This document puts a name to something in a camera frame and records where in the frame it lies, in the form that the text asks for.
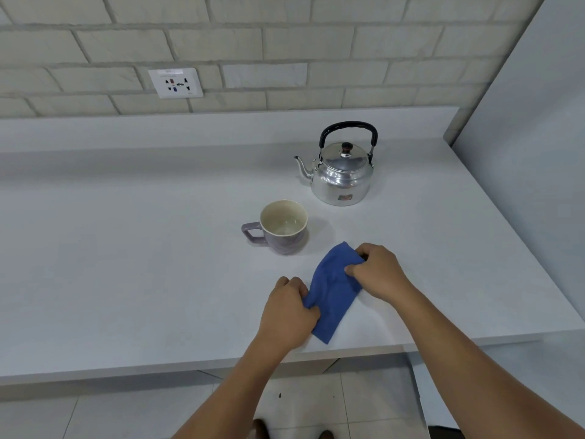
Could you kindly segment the person's right hand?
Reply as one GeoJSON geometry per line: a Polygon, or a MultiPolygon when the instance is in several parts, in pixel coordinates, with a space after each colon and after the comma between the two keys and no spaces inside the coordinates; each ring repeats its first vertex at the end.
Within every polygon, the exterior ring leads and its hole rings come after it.
{"type": "Polygon", "coordinates": [[[396,255],[384,246],[362,243],[356,252],[363,259],[359,264],[369,265],[370,274],[368,277],[353,278],[370,295],[394,305],[415,289],[396,255]]]}

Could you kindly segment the person's left hand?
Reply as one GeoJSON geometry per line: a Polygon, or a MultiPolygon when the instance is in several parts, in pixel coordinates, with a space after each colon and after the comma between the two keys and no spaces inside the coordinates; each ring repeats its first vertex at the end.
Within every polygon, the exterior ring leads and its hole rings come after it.
{"type": "Polygon", "coordinates": [[[312,333],[303,323],[303,309],[307,309],[303,297],[307,295],[308,288],[299,277],[279,278],[264,307],[256,338],[282,356],[302,346],[312,333]]]}

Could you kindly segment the blue cloth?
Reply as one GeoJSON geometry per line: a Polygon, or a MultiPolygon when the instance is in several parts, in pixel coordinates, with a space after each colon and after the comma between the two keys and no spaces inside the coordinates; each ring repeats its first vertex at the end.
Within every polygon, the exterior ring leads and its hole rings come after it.
{"type": "Polygon", "coordinates": [[[362,290],[359,282],[346,274],[345,267],[362,263],[364,259],[347,242],[342,242],[334,246],[315,269],[309,292],[303,297],[303,306],[319,309],[320,317],[312,334],[326,345],[362,290]]]}

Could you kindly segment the person's right forearm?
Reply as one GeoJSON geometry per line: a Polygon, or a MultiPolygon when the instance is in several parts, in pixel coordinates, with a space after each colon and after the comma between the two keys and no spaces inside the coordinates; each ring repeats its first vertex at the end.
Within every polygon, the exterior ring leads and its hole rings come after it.
{"type": "Polygon", "coordinates": [[[386,298],[466,439],[585,439],[585,429],[501,368],[418,289],[386,298]]]}

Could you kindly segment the person's left forearm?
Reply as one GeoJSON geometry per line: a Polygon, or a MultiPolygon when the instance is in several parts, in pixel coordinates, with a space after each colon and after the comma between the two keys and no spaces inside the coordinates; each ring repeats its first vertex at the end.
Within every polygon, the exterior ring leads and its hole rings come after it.
{"type": "Polygon", "coordinates": [[[257,334],[230,375],[172,439],[247,439],[269,378],[298,345],[293,337],[257,334]]]}

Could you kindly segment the purple ceramic mug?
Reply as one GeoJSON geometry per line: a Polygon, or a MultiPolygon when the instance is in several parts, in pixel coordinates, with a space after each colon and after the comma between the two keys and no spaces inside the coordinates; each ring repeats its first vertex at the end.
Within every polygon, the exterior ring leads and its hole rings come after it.
{"type": "Polygon", "coordinates": [[[266,245],[279,255],[293,255],[303,247],[309,216],[300,203],[274,201],[262,209],[259,219],[241,227],[250,243],[266,245]]]}

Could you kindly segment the silver metal kettle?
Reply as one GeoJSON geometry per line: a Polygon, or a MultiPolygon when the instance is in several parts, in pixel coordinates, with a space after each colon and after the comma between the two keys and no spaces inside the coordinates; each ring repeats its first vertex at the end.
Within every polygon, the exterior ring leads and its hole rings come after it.
{"type": "Polygon", "coordinates": [[[350,120],[325,128],[319,137],[318,158],[310,169],[299,156],[295,156],[300,174],[309,181],[314,196],[333,206],[350,206],[363,200],[374,173],[372,159],[377,139],[377,129],[366,122],[350,120]],[[371,133],[369,152],[349,141],[326,145],[326,138],[331,133],[351,128],[371,133]]]}

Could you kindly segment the white wall power socket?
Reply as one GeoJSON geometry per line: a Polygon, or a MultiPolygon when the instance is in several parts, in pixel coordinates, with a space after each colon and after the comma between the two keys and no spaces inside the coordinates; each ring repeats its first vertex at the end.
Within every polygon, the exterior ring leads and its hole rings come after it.
{"type": "Polygon", "coordinates": [[[195,68],[167,68],[148,71],[159,98],[203,98],[198,72],[195,68]]]}

